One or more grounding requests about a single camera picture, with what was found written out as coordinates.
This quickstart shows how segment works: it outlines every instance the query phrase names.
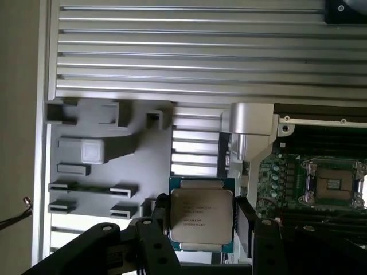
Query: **wall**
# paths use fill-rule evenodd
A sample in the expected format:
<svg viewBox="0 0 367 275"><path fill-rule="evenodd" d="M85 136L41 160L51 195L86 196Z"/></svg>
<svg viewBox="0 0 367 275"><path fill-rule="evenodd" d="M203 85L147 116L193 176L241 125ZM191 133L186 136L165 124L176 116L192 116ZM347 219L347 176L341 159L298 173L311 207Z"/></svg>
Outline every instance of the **wall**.
<svg viewBox="0 0 367 275"><path fill-rule="evenodd" d="M38 0L0 0L0 220L33 196ZM32 219L0 231L0 273L30 267Z"/></svg>

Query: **black metal arm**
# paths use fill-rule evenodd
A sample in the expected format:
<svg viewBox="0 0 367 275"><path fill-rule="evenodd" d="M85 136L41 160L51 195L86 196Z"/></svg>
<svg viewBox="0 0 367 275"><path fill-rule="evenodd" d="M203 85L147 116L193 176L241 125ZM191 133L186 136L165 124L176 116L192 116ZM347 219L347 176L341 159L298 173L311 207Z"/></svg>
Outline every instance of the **black metal arm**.
<svg viewBox="0 0 367 275"><path fill-rule="evenodd" d="M120 231L100 223L58 249L24 275L365 274L367 251L307 225L283 228L260 219L246 198L236 198L236 233L253 265L181 265L167 237L169 196L157 198L153 214Z"/></svg>

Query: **wire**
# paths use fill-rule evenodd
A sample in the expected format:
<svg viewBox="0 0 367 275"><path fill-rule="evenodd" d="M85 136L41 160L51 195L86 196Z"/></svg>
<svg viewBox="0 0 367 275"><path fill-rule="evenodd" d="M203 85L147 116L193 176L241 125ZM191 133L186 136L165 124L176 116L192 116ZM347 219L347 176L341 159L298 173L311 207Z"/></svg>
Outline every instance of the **wire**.
<svg viewBox="0 0 367 275"><path fill-rule="evenodd" d="M26 197L23 199L23 201L27 205L27 209L15 217L0 221L0 230L3 230L33 214L33 205L30 198Z"/></svg>

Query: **cpu socket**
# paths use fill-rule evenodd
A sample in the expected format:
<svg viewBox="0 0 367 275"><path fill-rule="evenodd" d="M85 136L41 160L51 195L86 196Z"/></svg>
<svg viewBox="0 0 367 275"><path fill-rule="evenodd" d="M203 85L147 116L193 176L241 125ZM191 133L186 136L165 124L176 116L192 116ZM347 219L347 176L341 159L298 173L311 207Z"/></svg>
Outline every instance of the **cpu socket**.
<svg viewBox="0 0 367 275"><path fill-rule="evenodd" d="M366 165L353 160L310 159L302 163L307 170L305 195L300 202L310 206L363 207L361 183Z"/></svg>

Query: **black component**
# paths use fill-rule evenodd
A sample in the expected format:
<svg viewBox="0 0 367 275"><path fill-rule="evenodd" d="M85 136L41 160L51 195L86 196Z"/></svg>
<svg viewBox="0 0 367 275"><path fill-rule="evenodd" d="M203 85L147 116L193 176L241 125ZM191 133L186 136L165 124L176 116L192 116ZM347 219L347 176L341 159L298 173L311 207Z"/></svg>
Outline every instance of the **black component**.
<svg viewBox="0 0 367 275"><path fill-rule="evenodd" d="M171 270L182 274L182 268L170 240L162 234L159 223L154 219L140 219L136 223L136 232L140 236L139 254L146 274L161 274Z"/></svg>
<svg viewBox="0 0 367 275"><path fill-rule="evenodd" d="M182 269L188 275L252 275L251 265L182 264Z"/></svg>
<svg viewBox="0 0 367 275"><path fill-rule="evenodd" d="M228 152L229 138L231 135L229 133L219 133L219 145L218 145L218 162L217 162L217 177L225 179L227 178L226 170L226 155Z"/></svg>
<svg viewBox="0 0 367 275"><path fill-rule="evenodd" d="M285 154L326 155L364 159L367 130L363 128L297 125L292 135L279 137L274 149Z"/></svg>
<svg viewBox="0 0 367 275"><path fill-rule="evenodd" d="M299 274L307 274L306 269L317 270L316 274L366 274L367 251L335 238L329 231L300 225L295 230L294 243L297 253L293 260L297 269L302 270Z"/></svg>
<svg viewBox="0 0 367 275"><path fill-rule="evenodd" d="M253 251L253 274L288 274L279 225L270 219L257 219Z"/></svg>
<svg viewBox="0 0 367 275"><path fill-rule="evenodd" d="M367 24L367 16L352 9L343 0L325 1L325 23L327 24Z"/></svg>
<svg viewBox="0 0 367 275"><path fill-rule="evenodd" d="M257 215L246 197L236 197L236 224L235 229L239 236L241 245L248 258L252 257L253 232Z"/></svg>
<svg viewBox="0 0 367 275"><path fill-rule="evenodd" d="M117 225L100 223L55 251L24 275L122 274L365 274L367 251L332 231L309 223L280 227L260 219L243 197L236 198L236 232L241 243L253 242L253 266L180 265L168 237L169 196L161 194L151 218L133 220L120 232Z"/></svg>
<svg viewBox="0 0 367 275"><path fill-rule="evenodd" d="M282 208L278 214L282 216L282 225L285 227L295 228L299 224L307 224L328 230L335 238L367 245L367 215L361 215L359 212Z"/></svg>

